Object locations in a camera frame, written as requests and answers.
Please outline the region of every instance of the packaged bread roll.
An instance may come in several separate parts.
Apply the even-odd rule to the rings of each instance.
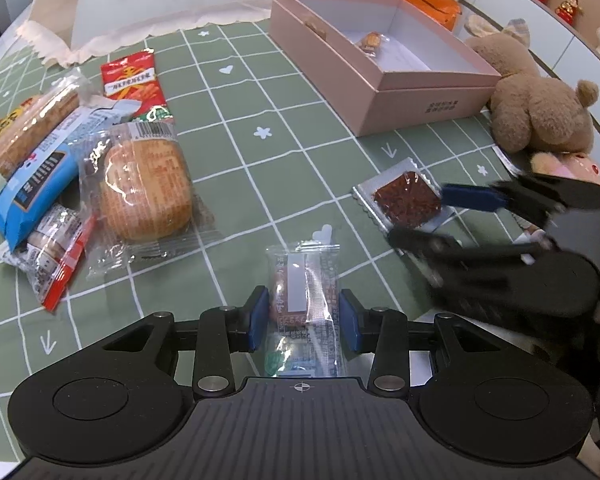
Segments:
[[[0,192],[40,142],[78,107],[78,90],[88,86],[79,72],[62,78],[0,134]]]
[[[87,135],[72,153],[80,169],[82,218],[96,218],[91,276],[218,238],[172,124],[118,124]]]

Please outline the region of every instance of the table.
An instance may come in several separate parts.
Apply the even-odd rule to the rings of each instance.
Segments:
[[[350,190],[407,157],[438,183],[506,178],[488,120],[480,115],[357,139],[269,40],[267,27],[264,21],[179,31],[80,68],[101,88],[101,63],[155,49],[192,179],[223,238],[106,279],[88,280],[87,260],[54,315],[36,303],[21,272],[0,263],[0,461],[22,459],[7,404],[27,376],[154,311],[184,320],[220,304],[243,304],[255,285],[269,282],[267,246],[311,238],[324,224],[341,245],[340,286],[367,307],[400,308],[411,319],[429,309],[422,279],[388,247]],[[0,62],[0,118],[62,72],[43,67],[29,48],[8,53]],[[266,134],[254,135],[261,130]],[[77,206],[75,186],[62,200]],[[510,242],[521,232],[507,212],[475,211],[460,212],[440,230],[463,244]],[[178,362],[181,384],[190,384],[192,354]],[[262,371],[263,362],[262,352],[234,355],[237,383]]]

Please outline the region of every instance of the pink box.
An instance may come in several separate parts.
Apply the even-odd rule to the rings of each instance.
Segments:
[[[376,60],[355,45],[372,31]],[[404,0],[275,0],[269,34],[356,136],[477,114],[500,79]]]

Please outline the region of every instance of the yellow and red snack package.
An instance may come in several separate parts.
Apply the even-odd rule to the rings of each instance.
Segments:
[[[142,101],[134,121],[173,122],[167,108],[158,76],[155,73],[154,50],[146,48],[130,56],[121,57],[100,67],[104,95],[118,101],[134,99]]]

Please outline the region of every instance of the bread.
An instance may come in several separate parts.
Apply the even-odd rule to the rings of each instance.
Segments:
[[[174,140],[125,140],[111,148],[100,192],[104,222],[124,240],[158,240],[192,220],[192,185]]]
[[[79,104],[77,84],[58,86],[0,134],[0,191],[48,134]]]

